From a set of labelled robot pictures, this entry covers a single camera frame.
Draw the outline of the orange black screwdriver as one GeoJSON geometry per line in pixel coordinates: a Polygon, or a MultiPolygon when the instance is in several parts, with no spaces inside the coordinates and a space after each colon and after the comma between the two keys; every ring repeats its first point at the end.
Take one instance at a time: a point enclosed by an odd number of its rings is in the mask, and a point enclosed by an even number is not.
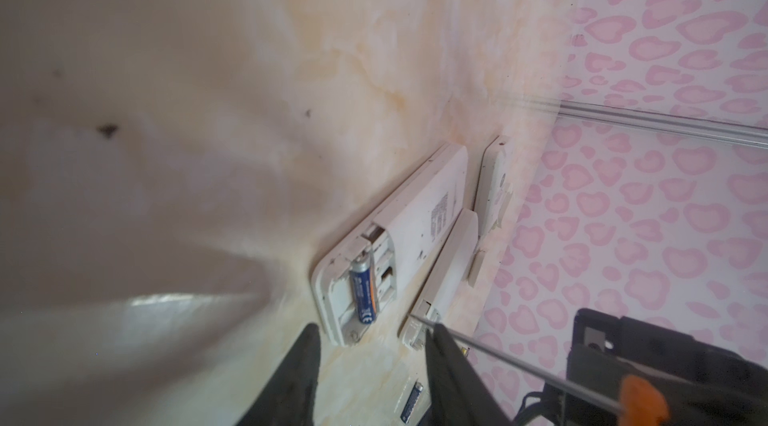
{"type": "MultiPolygon", "coordinates": [[[[429,322],[414,315],[411,318],[423,323],[428,328],[427,334],[432,331],[435,325],[442,324],[429,322]]],[[[458,346],[463,343],[473,350],[478,350],[535,376],[544,381],[545,384],[559,389],[569,396],[585,401],[598,409],[614,415],[619,425],[662,425],[671,418],[668,403],[662,393],[644,378],[635,375],[623,377],[620,384],[619,398],[611,399],[585,386],[560,378],[526,361],[479,343],[458,331],[446,328],[458,346]]]]}

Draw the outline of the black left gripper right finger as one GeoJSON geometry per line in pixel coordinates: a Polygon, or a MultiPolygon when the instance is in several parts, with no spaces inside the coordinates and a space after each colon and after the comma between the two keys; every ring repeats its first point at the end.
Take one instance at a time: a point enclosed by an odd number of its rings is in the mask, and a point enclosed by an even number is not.
{"type": "Polygon", "coordinates": [[[442,324],[427,334],[425,358],[431,398],[427,425],[511,424],[442,324]]]}

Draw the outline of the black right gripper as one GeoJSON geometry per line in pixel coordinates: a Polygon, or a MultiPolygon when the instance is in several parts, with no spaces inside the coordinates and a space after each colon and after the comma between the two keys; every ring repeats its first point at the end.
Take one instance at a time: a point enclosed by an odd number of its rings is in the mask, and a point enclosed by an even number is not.
{"type": "Polygon", "coordinates": [[[610,399],[636,375],[665,398],[671,425],[764,425],[767,370],[726,349],[629,317],[582,308],[566,377],[610,399]]]}

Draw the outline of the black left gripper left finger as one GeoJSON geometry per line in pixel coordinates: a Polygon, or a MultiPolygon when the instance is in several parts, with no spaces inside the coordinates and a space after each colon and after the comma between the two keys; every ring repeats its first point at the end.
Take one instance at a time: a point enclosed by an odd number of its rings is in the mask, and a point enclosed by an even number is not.
{"type": "Polygon", "coordinates": [[[313,425],[320,361],[319,326],[309,323],[236,425],[313,425]]]}

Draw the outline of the white remote control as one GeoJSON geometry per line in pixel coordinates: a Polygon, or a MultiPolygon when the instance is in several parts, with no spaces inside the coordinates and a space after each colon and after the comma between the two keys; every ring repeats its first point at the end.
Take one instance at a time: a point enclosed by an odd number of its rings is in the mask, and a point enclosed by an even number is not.
{"type": "Polygon", "coordinates": [[[474,201],[480,239],[497,226],[508,204],[511,155],[512,140],[503,135],[497,136],[484,151],[474,201]]]}
{"type": "Polygon", "coordinates": [[[425,341],[426,326],[412,315],[429,322],[443,321],[467,275],[477,243],[478,216],[462,209],[400,331],[405,347],[418,351],[425,341]]]}
{"type": "Polygon", "coordinates": [[[378,321],[442,245],[463,209],[467,169],[467,148],[442,144],[319,260],[311,287],[332,344],[353,346],[373,325],[358,320],[349,276],[351,262],[363,251],[372,254],[378,321]]]}

